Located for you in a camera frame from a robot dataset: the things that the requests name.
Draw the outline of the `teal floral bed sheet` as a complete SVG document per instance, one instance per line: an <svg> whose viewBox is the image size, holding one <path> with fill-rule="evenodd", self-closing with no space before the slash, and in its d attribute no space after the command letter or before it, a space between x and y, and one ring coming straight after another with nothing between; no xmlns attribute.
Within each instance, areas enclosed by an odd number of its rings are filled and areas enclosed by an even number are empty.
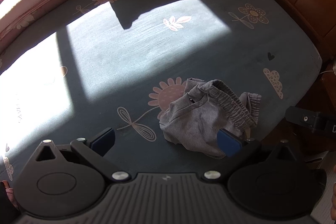
<svg viewBox="0 0 336 224"><path fill-rule="evenodd" d="M136 172L201 172L217 159L169 143L159 115L187 79L262 96L263 139L309 90L316 47L274 0L68 0L1 55L1 179L15 181L45 139L107 127L106 154Z"/></svg>

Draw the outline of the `grey sweatpants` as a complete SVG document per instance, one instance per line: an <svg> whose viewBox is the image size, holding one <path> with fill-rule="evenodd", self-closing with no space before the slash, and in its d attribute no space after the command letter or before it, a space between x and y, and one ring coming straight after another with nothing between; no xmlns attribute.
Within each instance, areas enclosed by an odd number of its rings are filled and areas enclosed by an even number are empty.
<svg viewBox="0 0 336 224"><path fill-rule="evenodd" d="M223 81L190 78L181 98L171 102L159 126L165 139L185 149L222 159L217 143L219 130L249 137L259 119L261 95L244 92L237 96Z"/></svg>

